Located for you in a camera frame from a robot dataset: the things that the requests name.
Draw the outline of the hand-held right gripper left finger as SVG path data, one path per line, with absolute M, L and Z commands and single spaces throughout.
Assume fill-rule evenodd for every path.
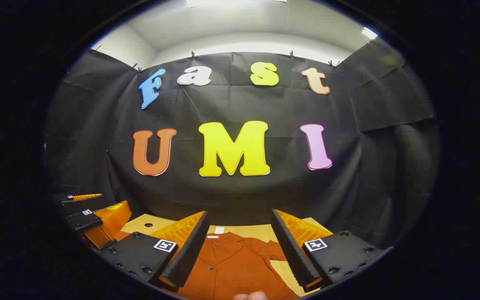
M 208 212 L 200 211 L 152 234 L 130 233 L 98 254 L 134 280 L 176 292 L 192 272 L 209 227 Z

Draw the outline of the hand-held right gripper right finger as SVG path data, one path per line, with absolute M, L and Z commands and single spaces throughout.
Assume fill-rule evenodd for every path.
M 350 230 L 332 233 L 277 209 L 272 210 L 271 226 L 297 283 L 305 292 L 338 285 L 393 250 L 376 247 Z

